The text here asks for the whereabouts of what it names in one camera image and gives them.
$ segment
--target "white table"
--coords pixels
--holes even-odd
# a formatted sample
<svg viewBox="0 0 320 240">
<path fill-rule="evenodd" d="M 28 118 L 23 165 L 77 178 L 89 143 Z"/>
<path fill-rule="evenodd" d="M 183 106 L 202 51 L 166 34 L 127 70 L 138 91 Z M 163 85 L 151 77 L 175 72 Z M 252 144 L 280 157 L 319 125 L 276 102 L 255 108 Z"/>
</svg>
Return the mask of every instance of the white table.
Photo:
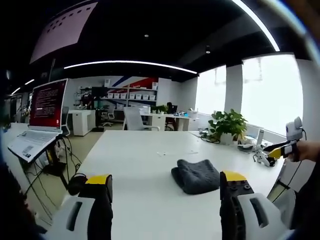
<svg viewBox="0 0 320 240">
<path fill-rule="evenodd" d="M 196 131 L 198 130 L 198 119 L 193 119 L 187 116 L 176 116 L 173 114 L 157 114 L 157 113 L 143 113 L 141 116 L 148 117 L 148 125 L 158 126 L 160 131 L 164 131 L 166 128 L 166 118 L 176 119 L 178 131 Z M 125 129 L 126 121 L 123 122 L 123 128 Z"/>
<path fill-rule="evenodd" d="M 252 154 L 208 143 L 190 132 L 119 131 L 103 133 L 79 172 L 113 176 L 113 240 L 218 240 L 220 191 L 187 195 L 171 169 L 178 159 L 209 159 L 218 170 L 244 175 L 255 192 L 267 196 L 283 165 L 266 167 Z"/>
<path fill-rule="evenodd" d="M 72 114 L 73 135 L 84 136 L 96 126 L 95 110 L 69 110 Z"/>
</svg>

